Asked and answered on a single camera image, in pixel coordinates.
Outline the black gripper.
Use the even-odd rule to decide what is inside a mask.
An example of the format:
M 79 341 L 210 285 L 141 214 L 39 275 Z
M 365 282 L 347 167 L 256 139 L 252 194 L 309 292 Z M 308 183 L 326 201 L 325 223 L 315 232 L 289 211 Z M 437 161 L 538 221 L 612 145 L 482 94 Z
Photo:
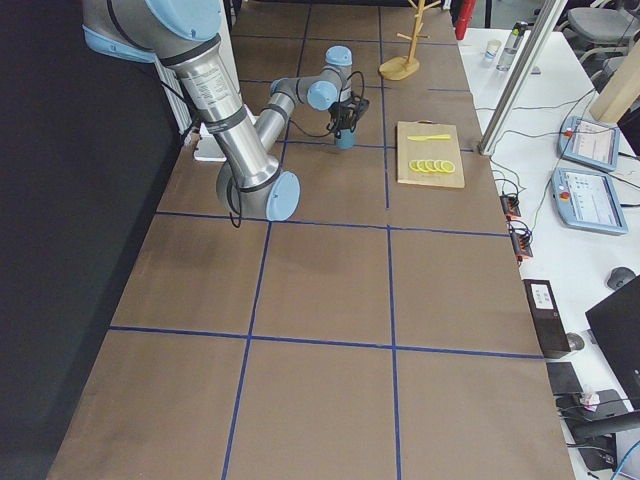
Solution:
M 354 132 L 361 117 L 358 102 L 336 102 L 329 108 L 329 132 L 342 134 L 344 131 Z

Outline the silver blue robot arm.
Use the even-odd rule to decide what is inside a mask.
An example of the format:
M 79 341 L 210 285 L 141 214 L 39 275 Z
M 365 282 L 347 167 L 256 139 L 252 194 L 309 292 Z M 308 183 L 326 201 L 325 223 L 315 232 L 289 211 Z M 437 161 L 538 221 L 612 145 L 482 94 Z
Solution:
M 159 61 L 177 75 L 225 157 L 216 192 L 232 218 L 283 221 L 295 212 L 299 180 L 269 151 L 297 105 L 329 112 L 327 130 L 336 145 L 353 146 L 369 102 L 352 90 L 348 48 L 329 48 L 316 76 L 274 81 L 268 104 L 252 118 L 220 55 L 219 2 L 85 1 L 82 8 L 92 50 L 134 62 Z

